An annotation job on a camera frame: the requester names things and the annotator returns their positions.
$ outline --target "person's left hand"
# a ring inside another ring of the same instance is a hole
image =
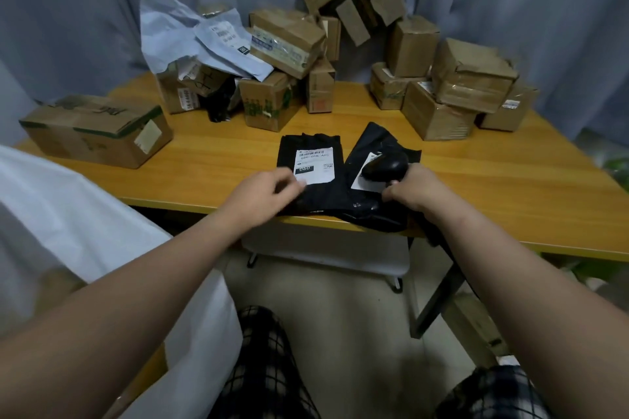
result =
[[[305,187],[288,168],[255,173],[236,186],[218,212],[246,232],[270,220]]]

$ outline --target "tiled floor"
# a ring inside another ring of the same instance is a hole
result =
[[[404,295],[384,277],[228,251],[219,264],[238,308],[261,304],[282,319],[297,365],[324,418],[428,417],[474,365],[439,317],[422,340],[410,318],[450,266],[418,239]]]

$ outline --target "hand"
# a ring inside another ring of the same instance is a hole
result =
[[[255,173],[236,186],[218,211],[247,232],[270,220],[305,187],[288,168]]]
[[[382,200],[395,200],[411,210],[430,216],[451,195],[453,193],[433,171],[419,163],[413,163],[408,167],[404,179],[400,182],[393,181],[382,192]]]

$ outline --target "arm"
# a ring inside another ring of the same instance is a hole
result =
[[[562,417],[629,411],[629,318],[524,248],[412,164],[384,200],[423,211],[443,232],[461,270],[526,373]]]
[[[254,174],[213,214],[4,338],[2,415],[101,417],[164,340],[218,256],[302,190],[290,169]]]

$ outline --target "black and white plaid fabric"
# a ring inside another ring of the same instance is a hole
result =
[[[476,369],[436,408],[435,419],[552,419],[519,366]]]
[[[208,419],[319,419],[278,317],[248,306],[238,319],[240,355]]]
[[[277,316],[238,312],[243,342],[208,419],[319,419]],[[435,419],[553,419],[519,366],[477,369],[437,407]]]

